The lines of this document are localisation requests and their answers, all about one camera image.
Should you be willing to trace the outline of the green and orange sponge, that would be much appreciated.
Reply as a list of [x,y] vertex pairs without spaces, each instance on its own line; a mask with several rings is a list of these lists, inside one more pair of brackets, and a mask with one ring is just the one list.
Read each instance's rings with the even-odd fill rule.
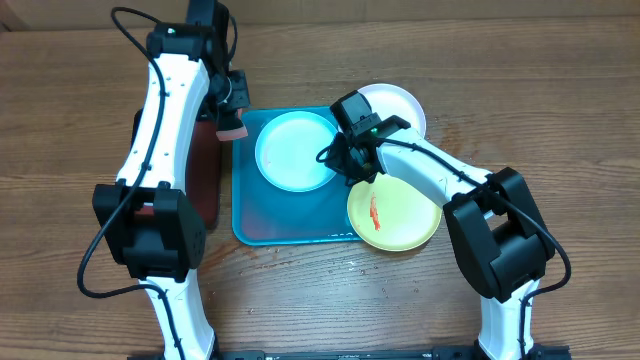
[[218,115],[216,136],[220,141],[233,141],[248,135],[246,126],[242,121],[242,113],[242,109],[237,109]]

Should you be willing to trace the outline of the light blue plate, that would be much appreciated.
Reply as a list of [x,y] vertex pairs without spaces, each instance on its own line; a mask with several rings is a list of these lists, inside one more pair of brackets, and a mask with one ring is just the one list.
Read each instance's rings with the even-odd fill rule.
[[316,160],[336,134],[336,127],[321,115],[309,111],[284,113],[260,131],[255,145],[256,164],[277,188],[289,192],[318,189],[336,175]]

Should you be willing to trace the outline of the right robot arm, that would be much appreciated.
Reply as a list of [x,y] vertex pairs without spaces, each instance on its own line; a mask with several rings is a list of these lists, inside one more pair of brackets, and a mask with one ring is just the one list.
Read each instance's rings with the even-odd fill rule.
[[533,300],[546,264],[562,251],[549,233],[522,175],[459,161],[397,115],[381,118],[352,91],[330,107],[339,133],[316,157],[350,187],[382,175],[402,180],[444,213],[456,263],[481,297],[475,355],[540,359],[531,336]]

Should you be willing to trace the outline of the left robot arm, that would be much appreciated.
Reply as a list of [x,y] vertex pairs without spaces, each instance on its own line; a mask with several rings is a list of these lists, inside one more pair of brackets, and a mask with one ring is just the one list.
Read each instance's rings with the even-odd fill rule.
[[[221,356],[197,280],[206,226],[188,199],[187,173],[198,122],[211,122],[221,141],[247,134],[241,120],[250,105],[246,75],[231,67],[237,39],[236,20],[224,4],[192,1],[185,22],[157,20],[146,41],[134,44],[148,61],[145,103],[115,182],[94,189],[100,229],[81,260],[77,286],[97,299],[145,291],[165,341],[163,359]],[[101,240],[136,284],[105,293],[86,287],[84,274]]]

